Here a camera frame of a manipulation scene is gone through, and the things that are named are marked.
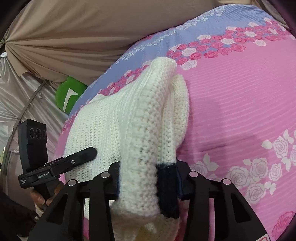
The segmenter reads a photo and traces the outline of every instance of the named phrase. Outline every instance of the beige curtain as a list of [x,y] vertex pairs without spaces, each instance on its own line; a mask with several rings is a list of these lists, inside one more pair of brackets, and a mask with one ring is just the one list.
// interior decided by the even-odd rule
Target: beige curtain
[[5,35],[15,71],[89,85],[134,42],[228,3],[260,0],[32,0]]

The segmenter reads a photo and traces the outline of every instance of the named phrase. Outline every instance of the knitted fabric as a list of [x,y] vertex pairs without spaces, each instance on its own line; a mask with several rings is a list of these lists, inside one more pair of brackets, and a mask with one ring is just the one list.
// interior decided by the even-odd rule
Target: knitted fabric
[[[172,213],[161,212],[157,194],[164,188],[156,187],[156,166],[176,163],[176,149],[187,128],[188,90],[176,68],[174,60],[155,59],[136,81],[117,93],[93,98],[80,110],[69,133],[64,156],[89,146],[98,154],[66,173],[66,180],[91,180],[121,161],[119,197],[111,205],[116,240],[174,240],[178,231],[178,207]],[[176,195],[173,199],[168,200],[171,206],[177,205]],[[86,200],[86,218],[88,211]]]

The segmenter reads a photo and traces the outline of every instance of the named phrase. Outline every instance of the metal bolt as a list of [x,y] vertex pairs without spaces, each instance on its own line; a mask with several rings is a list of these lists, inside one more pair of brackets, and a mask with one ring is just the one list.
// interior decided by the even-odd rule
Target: metal bolt
[[223,179],[223,183],[225,185],[230,185],[231,184],[231,181],[229,179],[225,178],[225,179]]
[[103,172],[102,174],[101,174],[101,177],[102,178],[108,178],[110,176],[110,173],[109,172]]
[[77,181],[75,179],[71,179],[69,182],[68,182],[68,185],[70,187],[74,186],[75,184],[77,183]]
[[189,173],[189,176],[190,177],[197,177],[198,176],[198,173],[195,172],[195,171],[192,171],[192,172]]

